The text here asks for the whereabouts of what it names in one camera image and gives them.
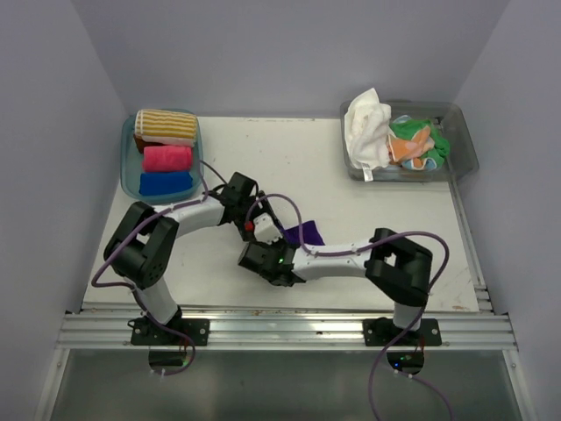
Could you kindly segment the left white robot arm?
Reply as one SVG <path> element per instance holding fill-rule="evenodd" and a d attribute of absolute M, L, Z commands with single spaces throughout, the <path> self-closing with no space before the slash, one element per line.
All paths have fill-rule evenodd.
<path fill-rule="evenodd" d="M 129 289 L 152 322 L 151 333 L 162 344 L 173 344 L 182 333 L 181 310 L 172 298 L 164 274 L 175 241 L 191 232 L 233 224 L 243 241 L 254 239 L 255 220 L 273 215 L 270 203 L 253 179 L 234 173 L 222 187 L 163 208 L 133 203 L 103 251 L 104 264 L 92 279 L 101 288 L 106 268 L 124 278 L 106 287 Z"/>

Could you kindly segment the purple towel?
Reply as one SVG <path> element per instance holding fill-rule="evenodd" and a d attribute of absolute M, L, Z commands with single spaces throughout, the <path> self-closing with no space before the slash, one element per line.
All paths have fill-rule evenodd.
<path fill-rule="evenodd" d="M 290 228 L 281 228 L 280 231 L 283 234 L 285 240 L 292 245 L 300 245 L 300 235 L 299 226 L 295 225 Z M 302 223 L 302 238 L 303 242 L 307 245 L 312 246 L 324 246 L 323 237 L 321 236 L 318 228 L 316 226 L 315 220 L 308 220 Z"/>

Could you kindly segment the orange patterned towel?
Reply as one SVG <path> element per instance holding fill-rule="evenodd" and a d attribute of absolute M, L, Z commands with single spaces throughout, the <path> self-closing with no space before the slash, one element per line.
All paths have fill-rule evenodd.
<path fill-rule="evenodd" d="M 422 156 L 433 149 L 434 140 L 430 137 L 430 128 L 425 126 L 418 130 L 412 139 L 401 139 L 390 132 L 387 135 L 387 150 L 390 163 L 404 168 L 420 170 L 425 167 Z"/>

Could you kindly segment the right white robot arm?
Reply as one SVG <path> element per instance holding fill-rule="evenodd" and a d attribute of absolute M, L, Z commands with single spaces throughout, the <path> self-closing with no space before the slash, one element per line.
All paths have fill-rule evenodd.
<path fill-rule="evenodd" d="M 432 252 L 387 228 L 370 239 L 342 246 L 292 245 L 285 240 L 272 244 L 246 244 L 238 265 L 273 286 L 334 277 L 364 278 L 394 302 L 390 324 L 392 337 L 407 345 L 422 333 L 416 318 L 429 299 Z"/>

